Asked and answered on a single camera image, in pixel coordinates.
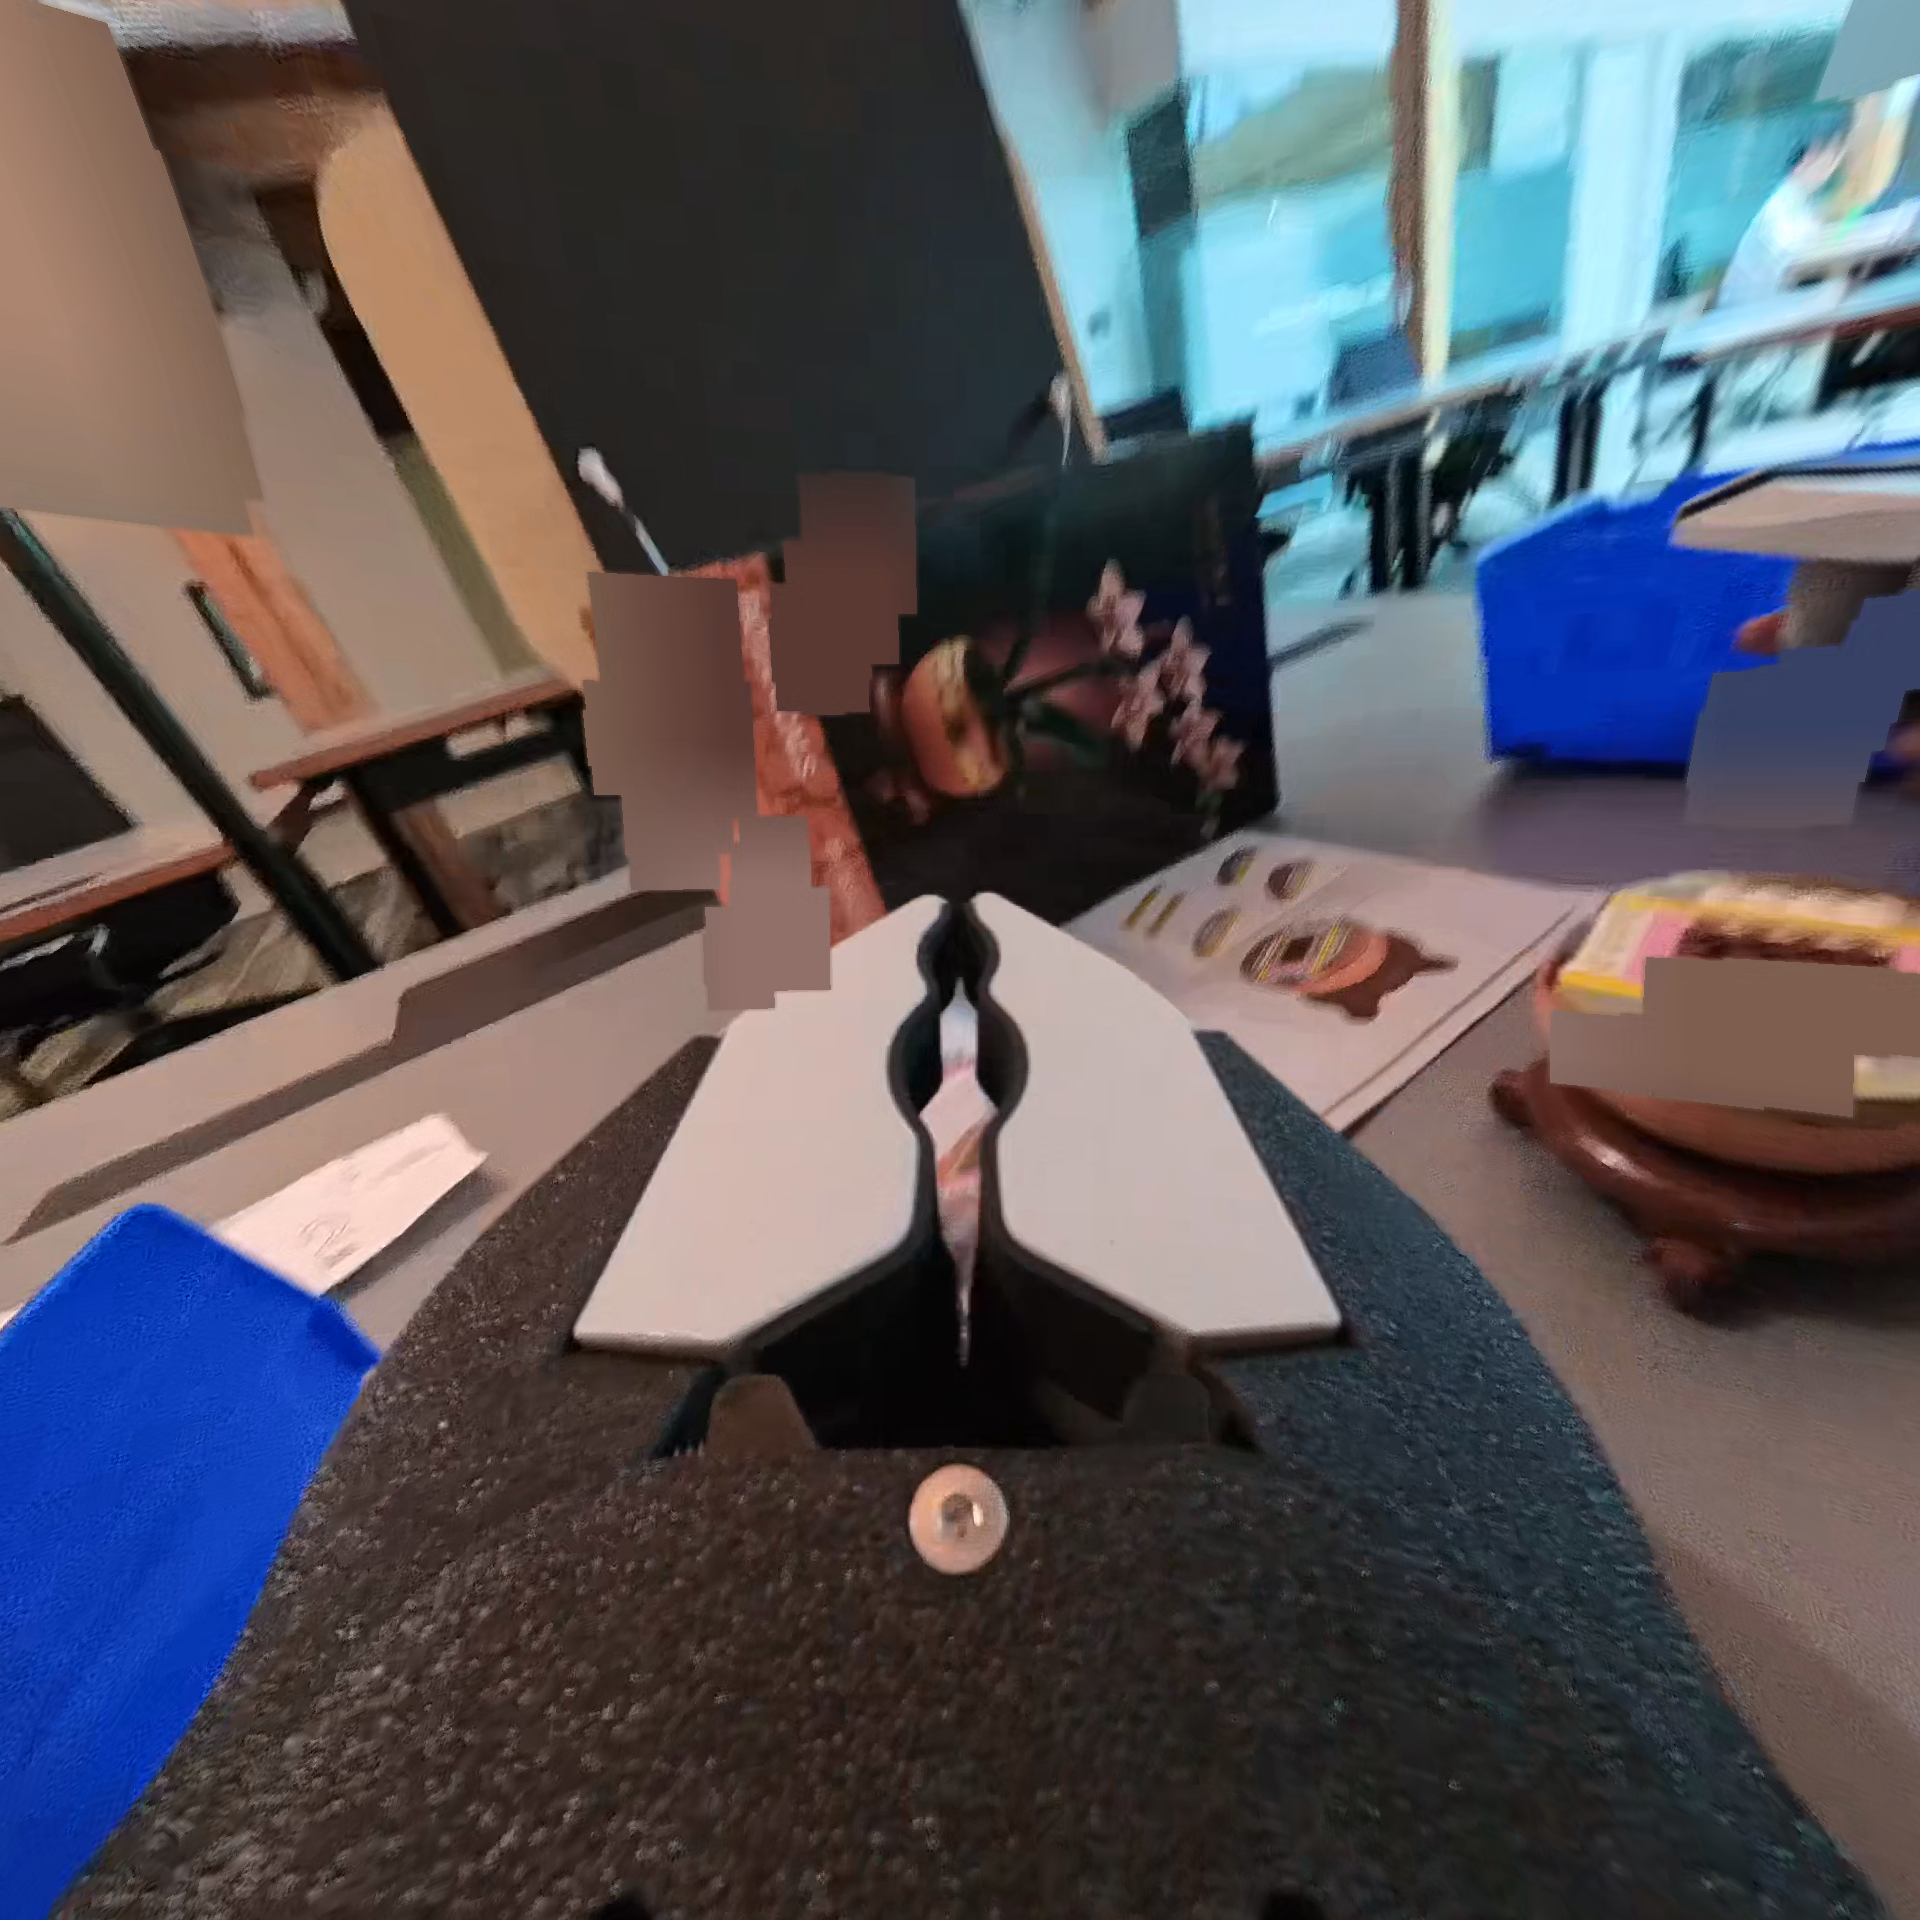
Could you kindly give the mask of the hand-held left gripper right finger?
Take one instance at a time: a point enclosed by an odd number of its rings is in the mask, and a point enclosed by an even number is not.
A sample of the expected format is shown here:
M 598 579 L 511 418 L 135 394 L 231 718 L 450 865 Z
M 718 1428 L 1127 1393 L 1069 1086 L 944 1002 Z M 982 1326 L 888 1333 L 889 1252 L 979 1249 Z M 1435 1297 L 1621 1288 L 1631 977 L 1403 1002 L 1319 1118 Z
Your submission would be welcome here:
M 1207 1356 L 1342 1333 L 1337 1301 L 1191 1021 L 1099 949 L 974 897 L 982 1256 Z

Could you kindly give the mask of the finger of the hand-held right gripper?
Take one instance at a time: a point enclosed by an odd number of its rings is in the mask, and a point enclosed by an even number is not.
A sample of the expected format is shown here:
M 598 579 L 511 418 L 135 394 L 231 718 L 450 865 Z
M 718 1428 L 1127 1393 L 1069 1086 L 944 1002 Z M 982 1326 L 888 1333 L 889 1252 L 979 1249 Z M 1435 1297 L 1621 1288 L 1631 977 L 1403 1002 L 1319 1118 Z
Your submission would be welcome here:
M 1915 470 L 1752 470 L 1673 520 L 1694 550 L 1902 566 L 1919 563 Z

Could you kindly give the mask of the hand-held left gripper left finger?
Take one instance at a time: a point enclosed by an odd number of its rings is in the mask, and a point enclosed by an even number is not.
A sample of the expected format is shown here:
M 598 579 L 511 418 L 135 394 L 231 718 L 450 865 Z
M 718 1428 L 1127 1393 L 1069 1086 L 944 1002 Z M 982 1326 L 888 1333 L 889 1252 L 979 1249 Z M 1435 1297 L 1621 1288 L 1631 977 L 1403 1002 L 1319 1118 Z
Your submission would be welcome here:
M 921 897 L 831 953 L 821 989 L 735 1018 L 575 1322 L 599 1354 L 736 1357 L 937 1242 L 927 1104 L 943 947 Z

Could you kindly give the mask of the brick pot model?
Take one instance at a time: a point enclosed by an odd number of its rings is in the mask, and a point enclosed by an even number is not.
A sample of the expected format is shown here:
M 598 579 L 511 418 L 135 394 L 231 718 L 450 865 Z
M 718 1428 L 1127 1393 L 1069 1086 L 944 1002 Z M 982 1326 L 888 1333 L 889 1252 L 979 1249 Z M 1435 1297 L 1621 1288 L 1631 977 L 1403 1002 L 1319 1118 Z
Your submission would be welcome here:
M 1490 1088 L 1702 1313 L 1754 1257 L 1910 1264 L 1919 907 L 1690 872 L 1609 894 L 1539 974 L 1545 1054 Z

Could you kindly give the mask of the blue plastic bin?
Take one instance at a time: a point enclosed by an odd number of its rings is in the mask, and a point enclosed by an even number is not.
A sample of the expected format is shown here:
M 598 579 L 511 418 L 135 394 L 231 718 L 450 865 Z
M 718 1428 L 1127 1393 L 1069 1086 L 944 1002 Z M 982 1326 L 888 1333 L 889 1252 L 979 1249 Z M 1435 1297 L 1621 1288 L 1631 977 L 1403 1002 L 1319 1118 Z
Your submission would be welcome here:
M 1696 502 L 1781 467 L 1688 470 L 1666 486 L 1585 496 L 1481 550 L 1474 573 L 1493 760 L 1683 768 L 1723 670 L 1759 666 L 1741 635 L 1785 614 L 1791 648 L 1841 644 L 1907 561 L 1677 544 Z
M 166 1208 L 2 1336 L 2 1915 L 49 1915 L 213 1692 L 377 1346 Z

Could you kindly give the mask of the background office desks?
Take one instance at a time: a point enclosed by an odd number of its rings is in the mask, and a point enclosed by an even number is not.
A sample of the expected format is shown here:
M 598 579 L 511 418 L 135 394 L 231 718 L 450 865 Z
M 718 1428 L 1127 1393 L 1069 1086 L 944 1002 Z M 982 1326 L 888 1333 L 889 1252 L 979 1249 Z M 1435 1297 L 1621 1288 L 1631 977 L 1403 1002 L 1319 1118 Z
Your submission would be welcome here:
M 1543 342 L 1499 350 L 1462 373 L 1408 392 L 1345 403 L 1257 456 L 1257 537 L 1264 564 L 1315 549 L 1335 522 L 1345 571 L 1337 596 L 1416 592 L 1445 554 L 1471 549 L 1463 530 L 1480 492 L 1511 473 L 1529 436 L 1547 435 L 1545 506 L 1592 494 L 1616 389 L 1640 392 L 1631 416 L 1631 468 L 1661 438 L 1653 394 L 1683 389 L 1669 435 L 1681 470 L 1707 461 L 1722 397 L 1745 365 L 1777 353 L 1835 350 L 1915 330 L 1915 242 L 1882 256 L 1835 256 L 1806 267 L 1769 302 L 1717 313 L 1669 304 L 1651 320 L 1590 347 Z

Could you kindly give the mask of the white paper sheet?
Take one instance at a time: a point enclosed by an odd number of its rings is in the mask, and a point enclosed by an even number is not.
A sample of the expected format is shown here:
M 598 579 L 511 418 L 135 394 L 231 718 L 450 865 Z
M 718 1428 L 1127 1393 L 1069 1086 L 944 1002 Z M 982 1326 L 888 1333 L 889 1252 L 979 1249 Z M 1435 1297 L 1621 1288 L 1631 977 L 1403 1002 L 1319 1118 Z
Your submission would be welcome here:
M 425 1116 L 208 1227 L 307 1293 L 351 1282 L 490 1163 L 446 1116 Z

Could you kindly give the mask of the white instruction booklet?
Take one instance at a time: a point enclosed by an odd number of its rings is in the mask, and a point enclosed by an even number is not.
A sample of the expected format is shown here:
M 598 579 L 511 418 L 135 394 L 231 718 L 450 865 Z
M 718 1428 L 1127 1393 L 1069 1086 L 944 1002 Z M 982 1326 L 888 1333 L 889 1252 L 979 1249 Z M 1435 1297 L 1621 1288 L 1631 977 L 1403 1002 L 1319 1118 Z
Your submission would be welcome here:
M 1239 832 L 1069 931 L 1352 1131 L 1465 1038 L 1595 892 Z

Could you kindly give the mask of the black flower print box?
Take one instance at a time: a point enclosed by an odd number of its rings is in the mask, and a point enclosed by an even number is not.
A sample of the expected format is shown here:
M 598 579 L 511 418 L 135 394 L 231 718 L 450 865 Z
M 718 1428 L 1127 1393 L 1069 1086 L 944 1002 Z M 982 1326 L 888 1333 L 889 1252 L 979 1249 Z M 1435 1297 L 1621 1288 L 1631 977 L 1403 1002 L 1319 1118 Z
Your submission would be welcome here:
M 827 718 L 776 693 L 785 556 L 694 569 L 736 587 L 759 806 L 835 945 L 925 894 L 1069 923 L 1278 809 L 1264 494 L 1239 418 L 927 506 L 896 661 Z

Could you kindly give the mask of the white gooseneck microphone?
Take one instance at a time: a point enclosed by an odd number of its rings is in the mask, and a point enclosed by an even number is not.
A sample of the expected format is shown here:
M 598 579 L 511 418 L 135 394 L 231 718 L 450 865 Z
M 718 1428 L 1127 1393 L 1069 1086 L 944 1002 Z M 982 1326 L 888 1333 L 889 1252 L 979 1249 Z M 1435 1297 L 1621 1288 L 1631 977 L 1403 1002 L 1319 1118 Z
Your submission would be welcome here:
M 616 517 L 619 517 L 625 522 L 625 525 L 632 530 L 634 540 L 638 541 L 640 554 L 653 563 L 656 573 L 661 573 L 661 576 L 673 573 L 673 566 L 669 564 L 665 554 L 661 550 L 658 541 L 654 540 L 650 529 L 643 523 L 643 520 L 634 512 L 630 498 L 623 492 L 623 484 L 613 475 L 613 470 L 610 470 L 606 458 L 599 452 L 599 449 L 582 449 L 579 451 L 577 473 L 583 480 L 583 484 L 598 498 L 602 498 L 613 510 Z

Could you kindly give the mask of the curved wooden board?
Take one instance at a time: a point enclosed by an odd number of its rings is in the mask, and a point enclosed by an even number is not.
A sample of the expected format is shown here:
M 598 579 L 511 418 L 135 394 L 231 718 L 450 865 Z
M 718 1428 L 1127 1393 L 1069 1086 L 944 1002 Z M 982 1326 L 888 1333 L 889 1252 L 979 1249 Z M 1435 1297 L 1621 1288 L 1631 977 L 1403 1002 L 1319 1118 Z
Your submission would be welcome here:
M 519 635 L 573 683 L 599 677 L 602 569 L 390 102 L 319 174 L 327 256 Z

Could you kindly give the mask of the black panel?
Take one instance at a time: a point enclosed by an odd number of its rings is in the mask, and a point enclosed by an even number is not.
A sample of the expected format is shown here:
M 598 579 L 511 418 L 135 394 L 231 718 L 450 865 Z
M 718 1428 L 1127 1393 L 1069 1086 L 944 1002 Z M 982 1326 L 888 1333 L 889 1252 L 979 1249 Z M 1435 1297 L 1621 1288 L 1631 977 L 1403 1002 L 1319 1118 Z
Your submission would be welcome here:
M 591 540 L 670 569 L 1064 460 L 1035 235 L 954 3 L 351 3 Z

